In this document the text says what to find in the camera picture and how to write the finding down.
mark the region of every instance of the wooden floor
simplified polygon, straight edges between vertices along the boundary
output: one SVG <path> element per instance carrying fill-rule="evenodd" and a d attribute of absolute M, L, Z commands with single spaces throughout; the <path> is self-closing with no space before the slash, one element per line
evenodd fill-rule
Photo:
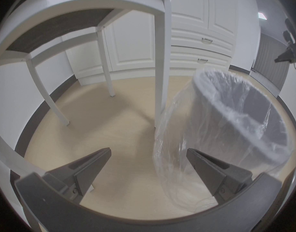
<path fill-rule="evenodd" d="M 170 77 L 168 101 L 190 79 Z M 154 170 L 154 77 L 116 80 L 113 86 L 116 96 L 110 97 L 105 83 L 81 87 L 76 82 L 57 101 L 70 125 L 63 126 L 49 111 L 35 131 L 25 158 L 50 170 L 110 147 L 112 156 L 93 182 L 95 190 L 84 197 L 81 205 L 131 219 L 166 219 L 190 214 L 170 203 Z M 277 100 L 274 102 L 296 138 L 287 114 Z M 280 179 L 295 165 L 296 153 Z"/>

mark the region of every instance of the transparent trash liner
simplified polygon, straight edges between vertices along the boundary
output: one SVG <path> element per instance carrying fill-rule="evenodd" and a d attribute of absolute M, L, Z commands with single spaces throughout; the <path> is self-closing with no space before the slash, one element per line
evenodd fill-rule
<path fill-rule="evenodd" d="M 172 203 L 199 212 L 218 203 L 186 157 L 188 148 L 277 177 L 293 151 L 286 126 L 268 98 L 230 72 L 198 70 L 166 108 L 153 160 Z"/>

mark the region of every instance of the metal handle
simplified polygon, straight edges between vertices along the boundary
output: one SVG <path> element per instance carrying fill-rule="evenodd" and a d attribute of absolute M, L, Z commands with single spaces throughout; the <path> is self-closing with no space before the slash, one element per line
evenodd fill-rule
<path fill-rule="evenodd" d="M 205 62 L 204 64 L 206 64 L 207 62 L 208 62 L 208 60 L 207 59 L 198 59 L 197 60 L 197 62 L 199 63 L 200 61 L 203 61 L 203 62 Z"/>
<path fill-rule="evenodd" d="M 209 44 L 211 44 L 213 40 L 210 40 L 210 39 L 207 39 L 207 38 L 202 38 L 202 41 L 209 41 Z"/>

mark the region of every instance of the chair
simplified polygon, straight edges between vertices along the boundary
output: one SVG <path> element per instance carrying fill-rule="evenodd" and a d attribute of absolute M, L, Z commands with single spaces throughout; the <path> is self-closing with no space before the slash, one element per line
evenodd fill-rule
<path fill-rule="evenodd" d="M 0 65 L 25 61 L 30 74 L 53 112 L 64 125 L 69 120 L 61 113 L 45 90 L 35 67 L 50 57 L 86 42 L 98 40 L 108 90 L 114 96 L 103 47 L 103 29 L 130 10 L 155 16 L 155 126 L 165 108 L 170 50 L 171 0 L 19 0 L 0 27 Z M 96 27 L 96 33 L 61 42 L 33 58 L 39 46 L 76 30 Z M 18 159 L 18 155 L 0 137 L 0 160 L 19 175 L 43 174 L 42 169 Z"/>

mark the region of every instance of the drawer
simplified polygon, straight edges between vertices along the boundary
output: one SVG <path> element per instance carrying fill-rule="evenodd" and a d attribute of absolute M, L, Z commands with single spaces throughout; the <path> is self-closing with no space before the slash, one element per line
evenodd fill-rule
<path fill-rule="evenodd" d="M 231 57 L 202 49 L 172 46 L 171 68 L 216 68 L 228 70 Z"/>
<path fill-rule="evenodd" d="M 180 25 L 173 20 L 171 45 L 204 49 L 232 57 L 236 40 L 195 25 Z"/>

